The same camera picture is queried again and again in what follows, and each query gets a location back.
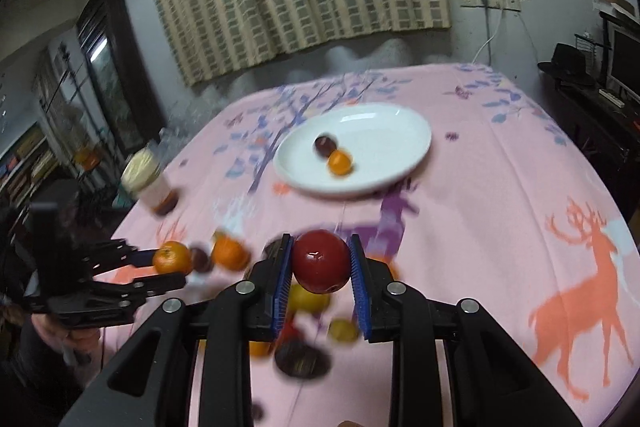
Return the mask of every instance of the computer monitor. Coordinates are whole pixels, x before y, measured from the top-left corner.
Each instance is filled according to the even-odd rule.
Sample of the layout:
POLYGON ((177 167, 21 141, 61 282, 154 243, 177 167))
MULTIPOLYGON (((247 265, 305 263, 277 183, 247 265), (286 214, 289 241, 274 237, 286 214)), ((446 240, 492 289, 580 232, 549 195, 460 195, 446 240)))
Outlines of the computer monitor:
POLYGON ((613 31, 613 56, 609 78, 624 87, 631 97, 640 102, 640 39, 624 30, 613 31))

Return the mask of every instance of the power strip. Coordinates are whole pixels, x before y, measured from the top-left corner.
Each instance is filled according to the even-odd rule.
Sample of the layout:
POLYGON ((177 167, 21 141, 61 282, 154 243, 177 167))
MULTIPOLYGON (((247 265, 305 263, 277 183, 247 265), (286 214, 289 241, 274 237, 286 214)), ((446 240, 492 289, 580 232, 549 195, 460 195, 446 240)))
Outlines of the power strip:
POLYGON ((609 102, 611 102, 613 105, 617 105, 620 109, 625 107, 625 103, 622 100, 620 100, 618 97, 613 96, 609 91, 605 91, 604 89, 599 89, 598 93, 604 98, 606 98, 607 100, 609 100, 609 102))

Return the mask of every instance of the jar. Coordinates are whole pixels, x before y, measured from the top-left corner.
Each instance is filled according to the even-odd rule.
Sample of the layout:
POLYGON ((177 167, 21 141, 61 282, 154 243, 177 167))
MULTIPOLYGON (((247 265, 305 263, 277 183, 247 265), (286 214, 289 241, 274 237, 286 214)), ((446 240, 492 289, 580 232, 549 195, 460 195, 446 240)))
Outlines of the jar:
POLYGON ((178 203, 178 192, 171 188, 158 160, 149 149, 136 152, 122 173, 122 186, 153 213, 165 216, 178 203))

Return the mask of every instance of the black hat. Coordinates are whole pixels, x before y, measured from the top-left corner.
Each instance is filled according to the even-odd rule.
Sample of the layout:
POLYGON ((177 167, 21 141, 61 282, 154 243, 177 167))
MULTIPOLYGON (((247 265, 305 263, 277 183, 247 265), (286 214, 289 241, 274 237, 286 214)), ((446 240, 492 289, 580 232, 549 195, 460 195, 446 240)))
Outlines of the black hat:
POLYGON ((593 86, 596 81, 587 74, 584 54, 568 44, 556 44, 551 62, 539 62, 538 67, 556 80, 579 86, 593 86))

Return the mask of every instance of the black sleeve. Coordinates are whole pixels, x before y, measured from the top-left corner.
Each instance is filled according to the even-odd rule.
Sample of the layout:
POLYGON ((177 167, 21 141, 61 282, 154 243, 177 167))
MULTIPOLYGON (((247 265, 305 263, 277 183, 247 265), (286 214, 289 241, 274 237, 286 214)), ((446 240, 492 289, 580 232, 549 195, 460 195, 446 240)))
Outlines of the black sleeve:
POLYGON ((17 355, 0 369, 2 425, 56 426, 81 393, 62 355, 41 340, 31 319, 26 320, 17 355))

